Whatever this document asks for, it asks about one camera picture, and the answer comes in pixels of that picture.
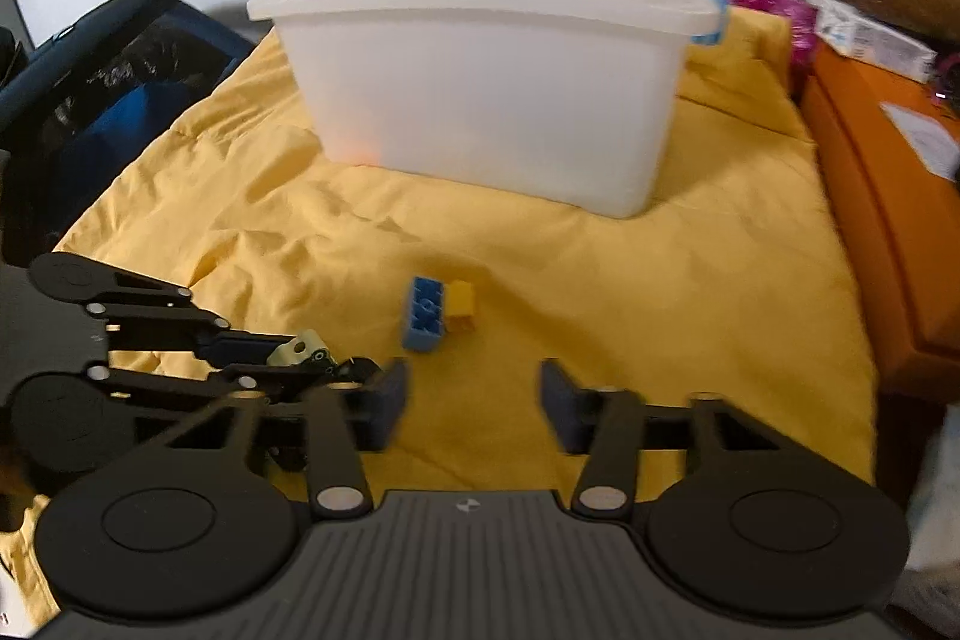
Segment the blue toy brick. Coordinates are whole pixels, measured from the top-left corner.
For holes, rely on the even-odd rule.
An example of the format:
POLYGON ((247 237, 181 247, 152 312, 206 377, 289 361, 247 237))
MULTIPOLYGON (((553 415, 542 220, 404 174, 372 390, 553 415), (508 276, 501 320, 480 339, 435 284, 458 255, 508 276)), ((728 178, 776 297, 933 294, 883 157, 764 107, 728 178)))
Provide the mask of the blue toy brick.
POLYGON ((444 284, 415 276, 405 305, 402 346, 415 353, 429 353, 444 335, 444 284))

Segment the small yellow toy block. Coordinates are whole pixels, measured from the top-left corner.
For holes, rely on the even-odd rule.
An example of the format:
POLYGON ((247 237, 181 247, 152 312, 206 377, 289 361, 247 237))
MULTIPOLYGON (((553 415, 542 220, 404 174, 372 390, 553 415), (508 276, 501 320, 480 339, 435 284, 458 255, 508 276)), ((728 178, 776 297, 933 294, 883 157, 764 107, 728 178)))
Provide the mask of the small yellow toy block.
POLYGON ((446 333, 469 333, 477 321, 475 287, 455 280, 444 286, 443 325, 446 333))

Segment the yellow cloth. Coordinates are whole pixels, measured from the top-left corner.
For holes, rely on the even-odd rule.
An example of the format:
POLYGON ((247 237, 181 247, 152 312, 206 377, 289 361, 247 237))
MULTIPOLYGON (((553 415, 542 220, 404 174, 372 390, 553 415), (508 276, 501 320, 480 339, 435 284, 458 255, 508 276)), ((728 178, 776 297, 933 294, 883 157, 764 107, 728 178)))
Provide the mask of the yellow cloth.
POLYGON ((60 248, 187 286, 245 330, 311 328, 382 364, 415 278, 471 284, 475 330, 410 357, 404 416, 364 461, 375 491, 571 491, 578 461, 535 398, 547 357, 652 403, 718 393, 867 477, 874 366, 789 44, 784 19, 739 10, 717 46, 692 47, 649 205, 612 220, 334 163, 267 37, 60 248))

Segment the white plastic bin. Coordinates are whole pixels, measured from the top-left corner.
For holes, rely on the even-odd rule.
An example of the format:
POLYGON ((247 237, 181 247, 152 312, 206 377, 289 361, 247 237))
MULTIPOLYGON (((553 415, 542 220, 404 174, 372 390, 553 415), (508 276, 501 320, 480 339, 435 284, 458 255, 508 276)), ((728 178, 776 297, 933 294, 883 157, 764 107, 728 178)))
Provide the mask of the white plastic bin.
POLYGON ((277 30, 325 154, 643 211, 688 47, 727 0, 251 0, 277 30))

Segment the orange cardboard box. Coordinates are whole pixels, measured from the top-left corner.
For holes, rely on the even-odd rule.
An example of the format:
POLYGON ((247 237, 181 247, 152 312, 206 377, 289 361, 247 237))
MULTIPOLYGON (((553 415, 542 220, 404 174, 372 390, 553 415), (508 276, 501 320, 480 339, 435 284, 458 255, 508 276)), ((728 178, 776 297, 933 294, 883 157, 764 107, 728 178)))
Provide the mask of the orange cardboard box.
POLYGON ((958 135, 926 86, 820 44, 800 113, 861 291, 880 388, 958 399, 958 190, 929 172, 884 107, 958 135))

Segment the pink plastic wrap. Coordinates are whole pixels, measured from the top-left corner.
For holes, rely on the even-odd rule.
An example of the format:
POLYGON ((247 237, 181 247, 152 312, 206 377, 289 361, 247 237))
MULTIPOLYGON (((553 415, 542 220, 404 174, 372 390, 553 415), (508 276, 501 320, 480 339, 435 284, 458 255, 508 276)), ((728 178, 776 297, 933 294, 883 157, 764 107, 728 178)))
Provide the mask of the pink plastic wrap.
POLYGON ((761 11, 788 19, 791 26, 791 67, 805 70, 814 57, 817 46, 818 10, 805 0, 731 0, 736 7, 761 11))

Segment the small white carton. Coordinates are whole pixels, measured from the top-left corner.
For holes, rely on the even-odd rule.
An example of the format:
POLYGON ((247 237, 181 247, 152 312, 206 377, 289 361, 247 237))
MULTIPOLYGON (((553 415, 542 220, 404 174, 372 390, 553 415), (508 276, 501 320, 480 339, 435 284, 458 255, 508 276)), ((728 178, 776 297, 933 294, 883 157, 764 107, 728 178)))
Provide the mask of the small white carton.
POLYGON ((815 34, 841 57, 926 83, 935 52, 911 35, 882 25, 839 0, 807 0, 817 10, 815 34))

